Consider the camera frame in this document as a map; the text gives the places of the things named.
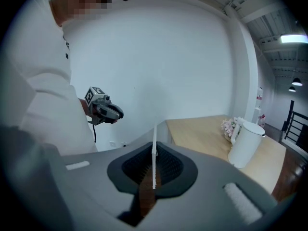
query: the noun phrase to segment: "white ceiling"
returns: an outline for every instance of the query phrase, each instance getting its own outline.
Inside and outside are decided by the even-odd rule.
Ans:
[[[261,48],[276,79],[288,83],[299,77],[308,84],[308,45],[286,46],[279,43],[282,34],[303,33],[296,19],[280,0],[207,0],[224,11],[233,7],[246,23],[254,42]]]

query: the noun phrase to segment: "person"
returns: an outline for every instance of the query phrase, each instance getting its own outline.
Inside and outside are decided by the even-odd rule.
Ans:
[[[97,151],[85,116],[88,107],[70,85],[70,48],[62,26],[106,2],[27,0],[4,39],[7,59],[36,92],[20,129],[55,145],[61,155]]]

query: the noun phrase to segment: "ceiling beam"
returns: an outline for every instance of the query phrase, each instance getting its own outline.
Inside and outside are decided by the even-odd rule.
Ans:
[[[266,42],[261,44],[261,49],[264,53],[277,52],[277,51],[296,51],[298,43],[281,43],[280,40]]]
[[[274,75],[308,79],[308,73],[305,73],[305,72],[274,70]]]
[[[247,0],[241,4],[241,8],[237,12],[242,17],[242,21],[248,23],[286,7],[281,0]]]
[[[272,67],[296,67],[296,68],[307,68],[308,62],[306,61],[296,61],[296,60],[277,60],[269,61],[270,66]]]

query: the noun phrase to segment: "wooden table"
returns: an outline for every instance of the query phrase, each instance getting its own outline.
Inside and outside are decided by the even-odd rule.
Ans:
[[[216,156],[228,162],[231,143],[224,138],[221,130],[224,119],[229,117],[216,115],[167,120],[166,123],[174,144]],[[282,169],[285,150],[284,146],[265,136],[253,158],[245,168],[240,170],[271,194]]]

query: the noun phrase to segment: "white shirt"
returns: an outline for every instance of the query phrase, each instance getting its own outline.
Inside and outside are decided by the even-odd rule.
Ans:
[[[48,0],[28,0],[4,42],[5,53],[36,91],[20,129],[39,142],[54,144],[61,155],[97,151],[73,86],[70,50]]]

